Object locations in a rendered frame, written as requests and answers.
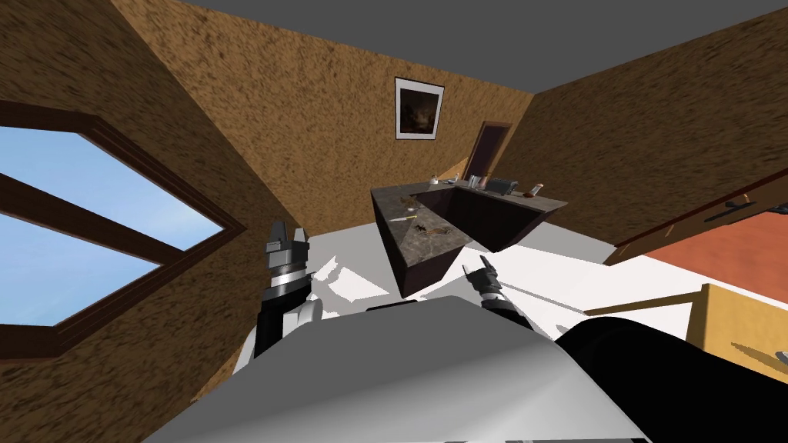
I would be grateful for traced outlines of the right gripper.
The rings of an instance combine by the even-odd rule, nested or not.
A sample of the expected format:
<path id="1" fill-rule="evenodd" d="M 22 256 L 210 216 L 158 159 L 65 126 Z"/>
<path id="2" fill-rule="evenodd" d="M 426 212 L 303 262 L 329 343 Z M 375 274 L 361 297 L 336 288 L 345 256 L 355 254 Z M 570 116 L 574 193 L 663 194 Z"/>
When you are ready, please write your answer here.
<path id="1" fill-rule="evenodd" d="M 484 264 L 484 268 L 473 270 L 473 268 L 468 268 L 463 265 L 462 271 L 464 275 L 470 277 L 472 287 L 480 294 L 499 294 L 500 283 L 496 275 L 493 274 L 496 272 L 494 266 L 484 255 L 480 255 L 479 257 Z"/>

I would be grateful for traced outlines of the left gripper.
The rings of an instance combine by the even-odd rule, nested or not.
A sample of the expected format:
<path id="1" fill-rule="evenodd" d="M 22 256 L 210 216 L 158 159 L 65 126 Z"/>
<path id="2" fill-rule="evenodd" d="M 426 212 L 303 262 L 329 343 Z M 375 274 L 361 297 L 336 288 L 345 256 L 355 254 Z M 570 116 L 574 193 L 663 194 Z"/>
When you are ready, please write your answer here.
<path id="1" fill-rule="evenodd" d="M 287 265 L 305 264 L 309 258 L 309 235 L 304 228 L 294 231 L 293 241 L 289 241 L 286 223 L 275 221 L 270 231 L 270 242 L 265 246 L 267 267 L 278 268 Z"/>

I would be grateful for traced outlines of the dark stone-topped kitchen counter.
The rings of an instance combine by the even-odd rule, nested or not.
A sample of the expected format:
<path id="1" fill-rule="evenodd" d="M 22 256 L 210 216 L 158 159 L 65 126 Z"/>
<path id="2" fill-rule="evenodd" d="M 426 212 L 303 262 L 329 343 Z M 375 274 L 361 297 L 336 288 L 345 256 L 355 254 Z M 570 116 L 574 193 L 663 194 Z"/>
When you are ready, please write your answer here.
<path id="1" fill-rule="evenodd" d="M 441 281 L 466 245 L 503 251 L 566 206 L 510 191 L 506 182 L 495 185 L 498 192 L 463 180 L 371 189 L 377 228 L 402 298 Z"/>

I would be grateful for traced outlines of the dark brown door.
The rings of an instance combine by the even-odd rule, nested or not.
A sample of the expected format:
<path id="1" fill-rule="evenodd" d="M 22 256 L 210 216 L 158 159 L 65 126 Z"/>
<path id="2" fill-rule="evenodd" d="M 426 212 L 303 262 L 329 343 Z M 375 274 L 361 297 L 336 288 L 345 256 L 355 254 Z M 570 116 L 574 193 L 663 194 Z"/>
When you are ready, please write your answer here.
<path id="1" fill-rule="evenodd" d="M 493 160 L 503 146 L 511 128 L 510 123 L 484 121 L 476 137 L 471 155 L 467 161 L 462 180 L 472 175 L 484 178 L 492 169 Z"/>

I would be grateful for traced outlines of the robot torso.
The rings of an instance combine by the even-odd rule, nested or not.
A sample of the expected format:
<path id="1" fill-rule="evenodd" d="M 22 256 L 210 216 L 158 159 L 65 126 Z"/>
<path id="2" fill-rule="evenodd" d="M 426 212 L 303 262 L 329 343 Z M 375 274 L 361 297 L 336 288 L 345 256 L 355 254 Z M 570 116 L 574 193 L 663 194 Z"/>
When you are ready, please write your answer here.
<path id="1" fill-rule="evenodd" d="M 444 297 L 301 325 L 143 443 L 642 436 L 555 342 Z"/>

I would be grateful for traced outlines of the white framed dark picture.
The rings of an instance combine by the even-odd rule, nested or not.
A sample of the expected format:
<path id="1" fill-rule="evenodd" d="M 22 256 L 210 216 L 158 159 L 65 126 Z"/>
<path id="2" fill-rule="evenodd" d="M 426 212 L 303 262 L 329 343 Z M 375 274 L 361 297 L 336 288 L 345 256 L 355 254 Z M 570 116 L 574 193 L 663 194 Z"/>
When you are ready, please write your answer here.
<path id="1" fill-rule="evenodd" d="M 396 139 L 436 139 L 445 87 L 395 77 Z"/>

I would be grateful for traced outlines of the brown framed window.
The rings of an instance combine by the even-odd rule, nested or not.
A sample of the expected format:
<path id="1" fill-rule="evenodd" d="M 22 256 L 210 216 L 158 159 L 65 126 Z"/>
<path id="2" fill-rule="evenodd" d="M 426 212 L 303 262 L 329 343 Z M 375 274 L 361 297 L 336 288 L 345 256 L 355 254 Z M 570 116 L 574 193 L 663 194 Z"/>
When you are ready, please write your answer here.
<path id="1" fill-rule="evenodd" d="M 97 115 L 0 100 L 0 125 L 73 132 L 220 226 L 183 251 L 0 173 L 0 213 L 157 268 L 53 326 L 0 324 L 0 365 L 60 357 L 245 231 L 245 226 Z"/>

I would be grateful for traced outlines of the brown door leaf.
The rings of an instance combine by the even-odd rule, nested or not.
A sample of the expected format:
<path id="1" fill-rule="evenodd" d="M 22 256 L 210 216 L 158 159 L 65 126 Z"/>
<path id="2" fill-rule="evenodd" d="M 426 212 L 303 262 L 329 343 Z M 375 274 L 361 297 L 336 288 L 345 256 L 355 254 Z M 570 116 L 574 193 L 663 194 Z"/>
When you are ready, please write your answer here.
<path id="1" fill-rule="evenodd" d="M 725 211 L 725 202 L 727 201 L 734 201 L 737 205 L 752 201 L 757 204 L 724 218 L 709 223 L 704 222 L 710 216 Z M 739 222 L 787 202 L 788 168 L 619 243 L 616 250 L 603 261 L 603 264 L 616 265 L 705 231 Z"/>

